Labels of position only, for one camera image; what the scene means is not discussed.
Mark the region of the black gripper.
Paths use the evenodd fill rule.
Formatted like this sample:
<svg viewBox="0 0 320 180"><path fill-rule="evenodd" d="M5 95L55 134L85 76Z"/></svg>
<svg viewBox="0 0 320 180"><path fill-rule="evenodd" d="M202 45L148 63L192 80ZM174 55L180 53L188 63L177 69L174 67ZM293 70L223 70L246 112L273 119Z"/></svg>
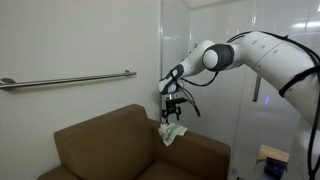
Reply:
<svg viewBox="0 0 320 180"><path fill-rule="evenodd" d="M169 100L170 99L167 99L165 101L166 108L162 110L163 124L167 124L168 117L171 114L176 115L177 121L180 120L181 108L179 107L179 104L170 104Z"/></svg>

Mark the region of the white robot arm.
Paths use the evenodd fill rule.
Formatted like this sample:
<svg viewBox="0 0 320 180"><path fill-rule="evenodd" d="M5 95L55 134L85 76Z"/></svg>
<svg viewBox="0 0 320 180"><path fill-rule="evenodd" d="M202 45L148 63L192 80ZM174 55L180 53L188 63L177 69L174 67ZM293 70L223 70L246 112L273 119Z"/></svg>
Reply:
<svg viewBox="0 0 320 180"><path fill-rule="evenodd" d="M207 69L220 72L246 65L279 91L302 116L313 124L319 104L319 66L302 50L281 37L250 32L235 44L200 43L187 58L158 82L158 91L172 94L179 79Z"/></svg>

